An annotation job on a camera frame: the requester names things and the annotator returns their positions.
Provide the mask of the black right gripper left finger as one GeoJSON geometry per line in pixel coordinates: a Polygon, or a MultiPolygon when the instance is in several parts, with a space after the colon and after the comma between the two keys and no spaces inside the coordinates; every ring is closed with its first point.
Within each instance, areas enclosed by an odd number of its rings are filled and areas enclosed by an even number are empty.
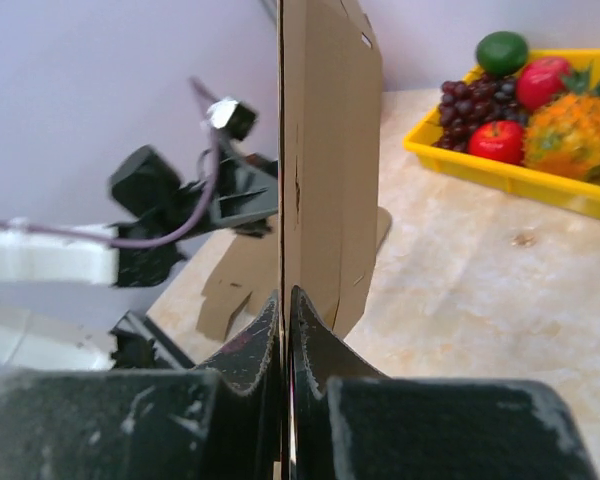
{"type": "Polygon", "coordinates": [[[0,479],[269,479],[278,300],[192,369],[0,377],[0,479]]]}

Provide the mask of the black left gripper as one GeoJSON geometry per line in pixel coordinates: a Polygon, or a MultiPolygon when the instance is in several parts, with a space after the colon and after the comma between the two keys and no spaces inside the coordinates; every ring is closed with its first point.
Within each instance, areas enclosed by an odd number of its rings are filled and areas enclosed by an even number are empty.
{"type": "Polygon", "coordinates": [[[278,162],[245,155],[227,139],[219,143],[218,176],[207,210],[186,238],[231,229],[263,238],[273,232],[269,219],[278,212],[278,162]]]}

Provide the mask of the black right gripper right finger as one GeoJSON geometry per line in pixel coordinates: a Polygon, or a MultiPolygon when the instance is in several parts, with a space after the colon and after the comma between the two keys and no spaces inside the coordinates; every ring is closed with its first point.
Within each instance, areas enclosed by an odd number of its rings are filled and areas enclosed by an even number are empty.
{"type": "Polygon", "coordinates": [[[571,412],[547,385],[394,379],[290,298],[296,472],[301,479],[593,479],[571,412]]]}

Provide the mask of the brown cardboard box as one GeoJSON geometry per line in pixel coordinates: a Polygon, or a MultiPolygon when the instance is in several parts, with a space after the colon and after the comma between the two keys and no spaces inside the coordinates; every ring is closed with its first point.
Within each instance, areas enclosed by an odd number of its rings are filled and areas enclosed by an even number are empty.
{"type": "Polygon", "coordinates": [[[301,388],[306,294],[338,336],[362,317],[377,255],[382,57],[356,1],[282,1],[279,268],[286,394],[301,388]]]}

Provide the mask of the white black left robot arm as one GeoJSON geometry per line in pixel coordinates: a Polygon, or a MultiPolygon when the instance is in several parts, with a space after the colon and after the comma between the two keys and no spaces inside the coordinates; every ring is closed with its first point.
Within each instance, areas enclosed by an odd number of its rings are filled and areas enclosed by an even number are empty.
{"type": "MultiPolygon", "coordinates": [[[[0,224],[0,282],[70,282],[114,288],[163,283],[185,256],[178,244],[217,230],[270,234],[278,165],[239,153],[227,137],[202,152],[213,182],[184,183],[151,146],[127,157],[109,180],[132,222],[39,230],[0,224]]],[[[148,317],[125,314],[107,331],[89,330],[0,304],[0,368],[34,370],[189,369],[191,360],[148,317]]]]}

